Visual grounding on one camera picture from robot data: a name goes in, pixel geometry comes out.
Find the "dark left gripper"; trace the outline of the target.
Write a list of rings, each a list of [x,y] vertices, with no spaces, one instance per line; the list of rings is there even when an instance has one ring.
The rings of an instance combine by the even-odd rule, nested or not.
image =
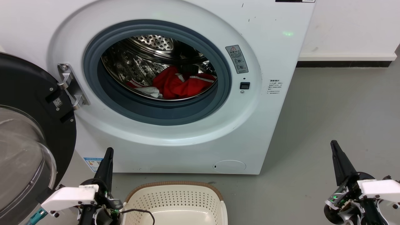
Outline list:
[[[117,225],[119,223],[120,214],[117,212],[119,210],[117,206],[122,208],[122,202],[113,198],[111,194],[113,158],[114,149],[108,147],[94,178],[81,183],[85,188],[98,185],[98,190],[95,192],[93,201],[78,204],[79,225]]]

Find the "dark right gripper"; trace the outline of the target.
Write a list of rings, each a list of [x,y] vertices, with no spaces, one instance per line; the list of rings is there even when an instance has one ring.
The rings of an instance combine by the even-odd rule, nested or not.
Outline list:
[[[336,140],[330,142],[338,188],[325,201],[324,215],[336,225],[388,225],[382,215],[379,197],[361,196],[359,181],[372,181],[373,176],[357,172]]]

